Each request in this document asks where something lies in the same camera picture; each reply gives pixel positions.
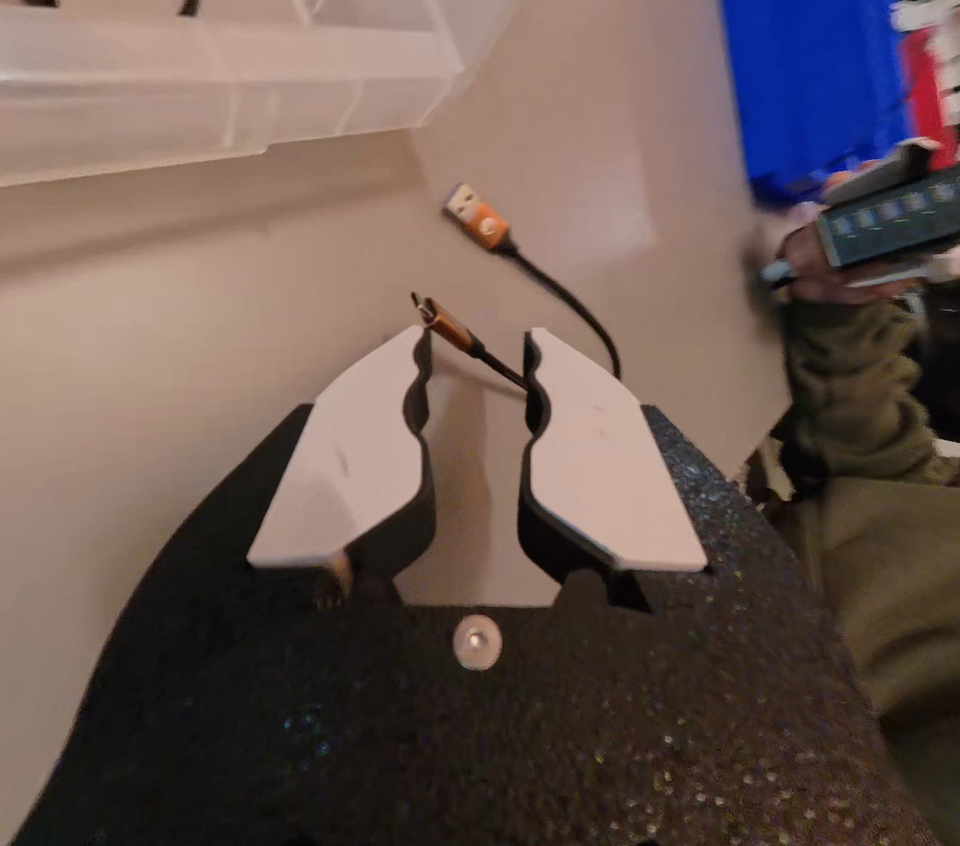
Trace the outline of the person's right hand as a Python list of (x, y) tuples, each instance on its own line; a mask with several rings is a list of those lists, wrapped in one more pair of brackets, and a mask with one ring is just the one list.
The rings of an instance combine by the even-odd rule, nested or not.
[(797, 301), (833, 306), (861, 307), (903, 295), (920, 282), (918, 277), (890, 279), (872, 285), (857, 283), (890, 277), (890, 262), (873, 262), (851, 270), (834, 268), (824, 253), (814, 225), (791, 232), (783, 241), (781, 258), (790, 264), (794, 279), (789, 286)]

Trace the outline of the blue plastic bin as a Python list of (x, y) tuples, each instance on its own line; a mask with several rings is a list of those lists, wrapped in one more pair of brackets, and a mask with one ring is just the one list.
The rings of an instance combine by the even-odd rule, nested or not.
[(781, 212), (916, 135), (895, 0), (720, 0), (743, 162)]

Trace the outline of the dark teal USB hub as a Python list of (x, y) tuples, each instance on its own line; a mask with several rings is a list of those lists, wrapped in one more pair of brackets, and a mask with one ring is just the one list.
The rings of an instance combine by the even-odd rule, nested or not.
[(830, 206), (814, 228), (828, 265), (844, 272), (947, 252), (959, 242), (959, 166)]

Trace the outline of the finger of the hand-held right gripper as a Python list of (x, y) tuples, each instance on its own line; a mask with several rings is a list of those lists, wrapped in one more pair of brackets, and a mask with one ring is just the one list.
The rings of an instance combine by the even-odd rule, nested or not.
[(821, 204), (844, 205), (922, 180), (930, 174), (941, 146), (930, 137), (906, 139), (882, 159), (870, 160), (856, 170), (831, 176), (821, 190)]
[(908, 281), (930, 279), (937, 273), (938, 261), (908, 261), (896, 265), (882, 275), (868, 276), (852, 280), (846, 284), (849, 289), (879, 288), (881, 286), (905, 283)]

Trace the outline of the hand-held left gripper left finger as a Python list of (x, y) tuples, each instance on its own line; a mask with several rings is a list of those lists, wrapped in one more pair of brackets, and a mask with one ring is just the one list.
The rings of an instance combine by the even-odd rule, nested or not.
[(317, 396), (247, 564), (279, 571), (347, 561), (354, 577), (392, 582), (426, 553), (437, 529), (424, 436), (432, 373), (431, 334), (411, 326)]

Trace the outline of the person's olive clothing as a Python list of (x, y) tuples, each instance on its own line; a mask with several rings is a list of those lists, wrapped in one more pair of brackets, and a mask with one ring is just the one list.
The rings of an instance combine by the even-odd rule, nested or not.
[(787, 444), (766, 516), (837, 625), (891, 767), (941, 844), (959, 834), (958, 456), (829, 472)]

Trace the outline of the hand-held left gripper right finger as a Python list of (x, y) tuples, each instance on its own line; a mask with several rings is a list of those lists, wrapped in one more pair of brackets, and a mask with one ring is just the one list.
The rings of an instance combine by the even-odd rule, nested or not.
[(548, 329), (524, 335), (525, 423), (517, 535), (564, 584), (592, 571), (701, 574), (709, 557), (638, 399)]

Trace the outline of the clear plastic storage box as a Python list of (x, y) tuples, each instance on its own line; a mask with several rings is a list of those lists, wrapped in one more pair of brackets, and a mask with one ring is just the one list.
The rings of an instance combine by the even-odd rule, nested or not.
[(420, 127), (517, 0), (2, 0), (2, 187)]

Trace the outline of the red box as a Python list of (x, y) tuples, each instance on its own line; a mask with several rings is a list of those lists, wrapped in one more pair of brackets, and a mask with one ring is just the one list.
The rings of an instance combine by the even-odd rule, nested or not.
[(919, 29), (906, 35), (902, 58), (909, 135), (913, 139), (930, 140), (936, 145), (931, 159), (934, 169), (950, 167), (956, 163), (958, 137), (956, 127), (948, 123), (944, 111), (930, 29)]

